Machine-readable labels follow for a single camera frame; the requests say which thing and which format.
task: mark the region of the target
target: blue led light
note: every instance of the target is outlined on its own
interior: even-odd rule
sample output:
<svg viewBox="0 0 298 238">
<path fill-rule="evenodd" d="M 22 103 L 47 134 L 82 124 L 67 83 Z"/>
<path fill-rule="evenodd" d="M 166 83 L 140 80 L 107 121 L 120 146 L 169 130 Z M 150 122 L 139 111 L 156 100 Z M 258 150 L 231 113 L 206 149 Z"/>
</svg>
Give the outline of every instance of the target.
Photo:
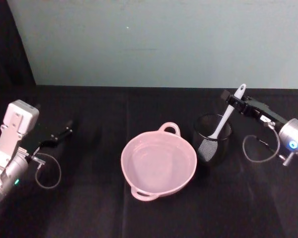
<svg viewBox="0 0 298 238">
<path fill-rule="evenodd" d="M 292 149 L 297 149 L 298 148 L 298 144 L 297 144 L 297 142 L 295 142 L 295 141 L 291 141 L 291 142 L 289 142 L 289 146 L 290 146 L 290 148 L 292 148 Z"/>
</svg>

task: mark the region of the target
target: pink plastic bowl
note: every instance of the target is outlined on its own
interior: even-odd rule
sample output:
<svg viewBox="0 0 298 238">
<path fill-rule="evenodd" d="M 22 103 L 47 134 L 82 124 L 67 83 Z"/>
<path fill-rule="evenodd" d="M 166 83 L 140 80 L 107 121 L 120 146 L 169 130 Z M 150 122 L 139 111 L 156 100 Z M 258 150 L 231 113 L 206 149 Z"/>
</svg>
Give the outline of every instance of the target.
<svg viewBox="0 0 298 238">
<path fill-rule="evenodd" d="M 175 134 L 164 131 L 167 127 L 174 128 Z M 194 149 L 173 122 L 136 136 L 121 155 L 121 167 L 131 193 L 141 201 L 179 191 L 190 181 L 196 166 Z"/>
</svg>

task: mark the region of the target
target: black table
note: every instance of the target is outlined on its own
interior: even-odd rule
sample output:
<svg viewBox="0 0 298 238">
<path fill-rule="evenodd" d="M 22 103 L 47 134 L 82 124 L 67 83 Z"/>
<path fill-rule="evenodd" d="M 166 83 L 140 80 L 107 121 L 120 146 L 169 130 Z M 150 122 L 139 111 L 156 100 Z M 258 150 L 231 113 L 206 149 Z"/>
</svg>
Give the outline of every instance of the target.
<svg viewBox="0 0 298 238">
<path fill-rule="evenodd" d="M 71 140 L 56 150 L 63 178 L 54 190 L 36 186 L 34 163 L 0 204 L 0 237 L 193 238 L 298 237 L 298 159 L 248 162 L 241 142 L 260 125 L 233 113 L 226 160 L 198 166 L 180 192 L 145 203 L 134 199 L 120 155 L 136 135 L 173 121 L 189 142 L 193 121 L 223 113 L 222 89 L 53 87 L 0 90 L 0 125 L 9 102 L 41 104 L 38 124 L 58 130 L 79 119 Z M 298 119 L 298 90 L 248 89 L 286 119 Z"/>
</svg>

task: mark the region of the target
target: white spatula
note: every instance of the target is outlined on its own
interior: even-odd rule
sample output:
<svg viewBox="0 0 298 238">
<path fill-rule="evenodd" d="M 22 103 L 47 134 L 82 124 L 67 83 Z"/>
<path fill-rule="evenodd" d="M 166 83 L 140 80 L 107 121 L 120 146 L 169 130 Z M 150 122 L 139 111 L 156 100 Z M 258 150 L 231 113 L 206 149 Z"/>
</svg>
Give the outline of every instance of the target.
<svg viewBox="0 0 298 238">
<path fill-rule="evenodd" d="M 237 89 L 237 91 L 234 93 L 234 96 L 241 99 L 244 95 L 246 89 L 246 84 L 240 85 L 240 87 Z M 228 120 L 229 116 L 234 111 L 234 107 L 229 105 L 227 107 L 227 110 L 225 111 L 218 127 L 214 131 L 212 135 L 209 136 L 210 139 L 217 139 L 223 126 L 225 125 L 226 121 Z M 204 139 L 198 149 L 198 152 L 200 155 L 202 155 L 205 162 L 208 162 L 215 154 L 216 150 L 218 148 L 218 142 L 217 141 L 211 141 Z"/>
</svg>

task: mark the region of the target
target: wall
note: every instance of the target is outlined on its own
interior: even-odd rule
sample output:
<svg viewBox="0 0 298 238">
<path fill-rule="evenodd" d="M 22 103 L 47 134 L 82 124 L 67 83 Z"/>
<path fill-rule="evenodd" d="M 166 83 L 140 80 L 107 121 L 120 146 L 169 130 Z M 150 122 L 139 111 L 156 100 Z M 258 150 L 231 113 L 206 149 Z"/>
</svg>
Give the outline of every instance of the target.
<svg viewBox="0 0 298 238">
<path fill-rule="evenodd" d="M 8 0 L 38 84 L 298 88 L 298 0 Z"/>
</svg>

